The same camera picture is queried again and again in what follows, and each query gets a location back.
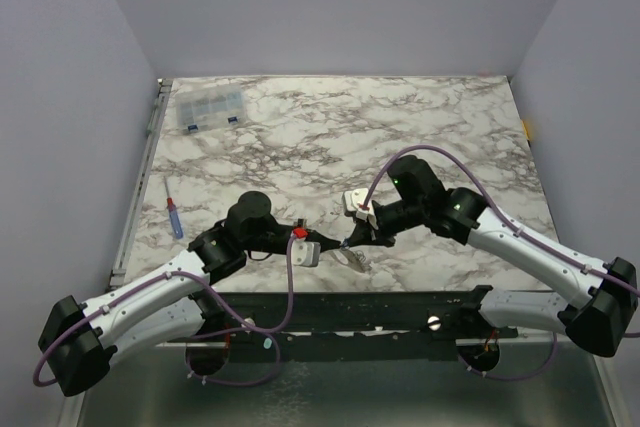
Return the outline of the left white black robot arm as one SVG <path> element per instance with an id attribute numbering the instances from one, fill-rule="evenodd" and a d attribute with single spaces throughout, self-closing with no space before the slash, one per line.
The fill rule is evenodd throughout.
<path id="1" fill-rule="evenodd" d="M 246 192 L 223 220 L 150 273 L 84 302 L 73 296 L 60 299 L 38 340 L 42 357 L 34 384 L 57 385 L 64 396 L 76 396 L 136 350 L 191 336 L 202 342 L 214 339 L 221 327 L 218 310 L 240 329 L 249 329 L 214 291 L 215 283 L 243 268 L 253 252 L 284 256 L 291 275 L 294 266 L 315 266 L 321 252 L 342 245 L 302 223 L 279 223 L 271 208 L 266 194 Z"/>

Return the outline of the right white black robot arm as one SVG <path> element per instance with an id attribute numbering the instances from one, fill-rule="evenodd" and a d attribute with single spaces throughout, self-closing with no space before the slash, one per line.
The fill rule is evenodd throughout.
<path id="1" fill-rule="evenodd" d="M 525 327 L 567 336 L 581 349 L 611 357 L 638 307 L 636 268 L 581 254 L 526 227 L 468 188 L 447 189 L 414 155 L 387 170 L 400 198 L 382 205 L 367 188 L 342 195 L 356 227 L 346 245 L 391 246 L 397 234 L 424 226 L 434 235 L 480 249 L 536 278 L 546 292 L 492 288 L 459 314 L 461 330 L 481 338 L 495 328 Z"/>

